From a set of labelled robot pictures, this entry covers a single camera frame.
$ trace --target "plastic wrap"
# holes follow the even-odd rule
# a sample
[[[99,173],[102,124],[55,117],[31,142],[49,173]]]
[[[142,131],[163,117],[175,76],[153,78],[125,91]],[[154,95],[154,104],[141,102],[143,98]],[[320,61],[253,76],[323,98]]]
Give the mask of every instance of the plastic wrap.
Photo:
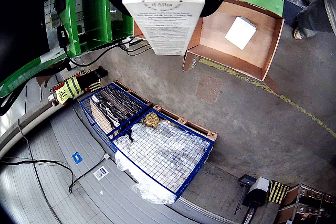
[[[143,170],[142,172],[130,162],[136,167],[134,169],[131,166],[135,173],[130,172],[139,181],[136,188],[141,196],[156,204],[165,204],[174,200],[173,193],[178,191],[195,169],[209,142],[166,120],[161,120],[155,127],[146,126],[144,123],[136,123],[130,132],[113,143],[122,154]],[[124,166],[123,163],[121,165],[123,170],[130,166]]]
[[[128,170],[132,176],[138,181],[132,186],[132,190],[140,194],[141,197],[153,204],[172,204],[175,195],[155,182],[143,171],[130,162],[121,152],[115,153],[115,162],[119,170]]]
[[[184,55],[205,0],[122,0],[158,55]]]

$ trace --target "yellow floor line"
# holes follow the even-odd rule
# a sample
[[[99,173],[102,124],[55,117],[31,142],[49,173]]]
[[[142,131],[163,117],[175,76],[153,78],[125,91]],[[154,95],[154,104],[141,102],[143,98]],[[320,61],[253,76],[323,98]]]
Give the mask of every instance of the yellow floor line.
[[[221,71],[224,71],[224,72],[227,72],[233,76],[236,76],[244,81],[247,81],[257,87],[260,87],[262,88],[263,90],[265,91],[268,91],[269,93],[275,95],[276,97],[280,98],[281,100],[287,102],[288,104],[292,105],[294,108],[300,110],[301,112],[303,112],[305,115],[309,116],[311,119],[313,119],[315,122],[317,122],[318,124],[320,124],[324,129],[326,129],[331,135],[333,135],[335,138],[336,138],[336,133],[330,129],[325,123],[323,123],[320,119],[318,119],[316,116],[312,115],[311,113],[309,113],[308,111],[306,111],[303,107],[301,107],[300,105],[294,103],[292,100],[290,100],[289,98],[285,97],[284,95],[278,95],[276,93],[273,92],[272,89],[270,89],[268,86],[266,86],[265,84],[263,83],[260,83],[254,79],[251,79],[250,77],[247,77],[247,76],[243,76],[242,74],[236,72],[235,70],[233,69],[230,69],[230,68],[227,68],[225,66],[221,66],[219,64],[216,64],[212,61],[209,61],[209,60],[206,60],[206,59],[200,59],[200,62],[203,63],[203,64],[206,64],[210,67],[213,67],[213,68],[216,68],[216,69],[219,69]]]

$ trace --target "concrete floor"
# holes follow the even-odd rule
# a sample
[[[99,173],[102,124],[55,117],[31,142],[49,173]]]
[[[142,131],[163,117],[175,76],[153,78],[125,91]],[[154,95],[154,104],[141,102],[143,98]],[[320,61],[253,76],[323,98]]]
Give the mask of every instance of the concrete floor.
[[[270,76],[281,94],[336,130],[334,102],[336,43],[333,34],[295,41],[285,24]],[[93,52],[86,60],[94,59]],[[220,70],[199,63],[182,71],[183,57],[148,51],[136,57],[116,49],[100,61],[114,79],[191,121],[218,132],[209,163],[234,176],[248,173],[294,185],[306,183],[336,193],[335,138],[278,97]],[[220,78],[215,104],[196,96],[201,74]]]

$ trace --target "blue wire cage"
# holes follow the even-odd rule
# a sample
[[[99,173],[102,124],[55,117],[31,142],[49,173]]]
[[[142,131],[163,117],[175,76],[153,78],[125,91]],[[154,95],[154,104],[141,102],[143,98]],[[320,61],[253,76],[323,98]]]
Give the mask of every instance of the blue wire cage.
[[[109,93],[111,90],[114,92],[113,95],[110,95]],[[123,122],[118,123],[118,126],[116,125],[116,122],[113,122],[110,117],[106,115],[106,112],[100,108],[100,104],[96,103],[96,97],[102,95],[106,102],[113,104],[112,107],[118,110],[119,114],[124,116]],[[131,111],[127,103],[134,105],[136,109]],[[108,145],[108,147],[115,152],[117,149],[112,144],[111,140],[121,133],[121,131],[125,129],[131,122],[136,120],[136,118],[141,116],[146,110],[150,108],[150,106],[143,103],[138,98],[130,95],[114,83],[111,83],[106,87],[94,92],[90,96],[84,98],[80,101],[80,105],[92,128]]]
[[[159,118],[157,127],[145,125],[144,119],[148,115]],[[170,144],[181,149],[176,150]],[[205,163],[214,141],[155,109],[149,109],[115,136],[112,145],[173,193],[176,201]]]

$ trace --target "yellow safety vest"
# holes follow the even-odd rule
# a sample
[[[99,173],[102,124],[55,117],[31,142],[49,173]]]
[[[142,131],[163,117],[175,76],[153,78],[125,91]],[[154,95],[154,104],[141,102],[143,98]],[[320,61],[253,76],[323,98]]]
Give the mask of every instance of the yellow safety vest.
[[[64,82],[63,87],[56,90],[57,100],[64,104],[69,98],[74,98],[82,92],[76,77],[71,77]]]

